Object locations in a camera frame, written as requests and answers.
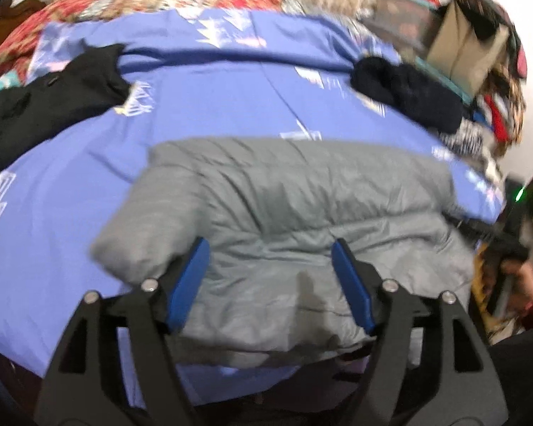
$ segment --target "green light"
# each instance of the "green light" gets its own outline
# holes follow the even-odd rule
[[[523,195],[523,192],[525,191],[525,187],[522,187],[521,190],[516,195],[516,202],[519,202],[519,199]]]

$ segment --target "hand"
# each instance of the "hand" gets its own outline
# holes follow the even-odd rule
[[[533,264],[529,261],[521,264],[520,261],[505,260],[501,263],[501,271],[516,277],[507,305],[508,310],[521,315],[526,314],[530,304],[533,303]],[[483,268],[484,293],[488,297],[496,284],[496,278],[497,274],[493,267]]]

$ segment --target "gray puffer jacket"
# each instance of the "gray puffer jacket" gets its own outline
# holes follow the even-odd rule
[[[453,290],[467,305],[472,251],[445,222],[444,163],[358,142],[196,139],[151,150],[149,168],[92,246],[129,283],[159,277],[196,236],[211,265],[180,338],[178,361],[302,365],[368,340],[330,260],[343,237],[410,292]]]

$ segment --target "bedsheet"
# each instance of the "bedsheet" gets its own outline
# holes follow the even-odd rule
[[[36,71],[86,46],[124,43],[119,68],[134,87],[125,105],[72,126],[0,174],[0,352],[38,375],[87,290],[126,290],[88,249],[159,142],[275,136],[391,145],[446,161],[471,215],[492,222],[500,212],[501,193],[436,138],[350,89],[349,72],[367,48],[335,21],[190,8],[46,31],[51,43],[36,53]],[[138,404],[126,350],[123,358]],[[187,365],[181,377],[191,400],[205,403],[265,390],[295,370]]]

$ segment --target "bolt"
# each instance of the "bolt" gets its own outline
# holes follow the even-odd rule
[[[158,288],[158,281],[156,279],[146,279],[142,282],[140,288],[146,293],[151,293],[152,291],[155,291]]]
[[[385,279],[381,284],[383,290],[388,291],[389,293],[395,293],[399,289],[399,283],[393,279]]]
[[[96,291],[88,291],[83,296],[83,301],[85,301],[86,304],[92,304],[96,303],[99,298],[100,296]]]
[[[442,293],[442,300],[446,304],[454,304],[456,302],[456,295],[451,291],[445,291]]]

